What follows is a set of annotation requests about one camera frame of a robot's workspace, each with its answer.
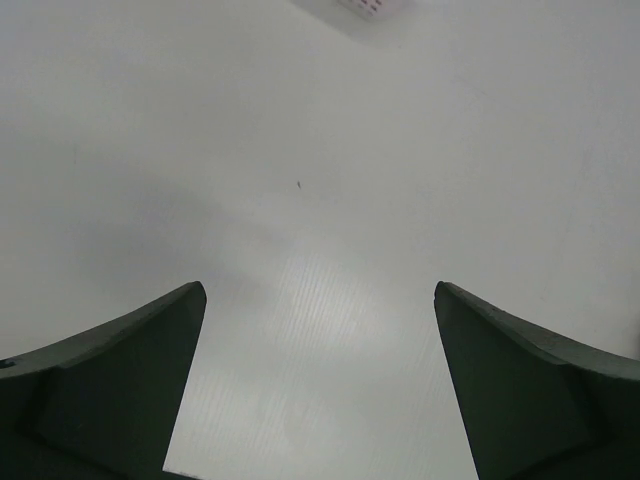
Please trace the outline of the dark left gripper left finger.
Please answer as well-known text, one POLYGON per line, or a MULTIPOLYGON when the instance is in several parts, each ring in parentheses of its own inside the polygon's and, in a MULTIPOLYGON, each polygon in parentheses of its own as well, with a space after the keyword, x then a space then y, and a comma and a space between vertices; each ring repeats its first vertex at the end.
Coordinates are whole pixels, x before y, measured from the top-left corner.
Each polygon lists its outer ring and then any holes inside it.
POLYGON ((4 479, 170 479, 163 469, 206 293, 151 303, 1 362, 4 479))

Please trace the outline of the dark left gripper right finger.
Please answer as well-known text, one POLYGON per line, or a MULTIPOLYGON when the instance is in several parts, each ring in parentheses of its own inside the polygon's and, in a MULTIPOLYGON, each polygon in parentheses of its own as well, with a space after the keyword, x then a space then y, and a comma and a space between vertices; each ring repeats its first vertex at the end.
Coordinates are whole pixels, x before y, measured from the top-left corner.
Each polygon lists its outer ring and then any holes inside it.
POLYGON ((434 308, 481 479, 636 479, 639 363, 450 282, 434 308))

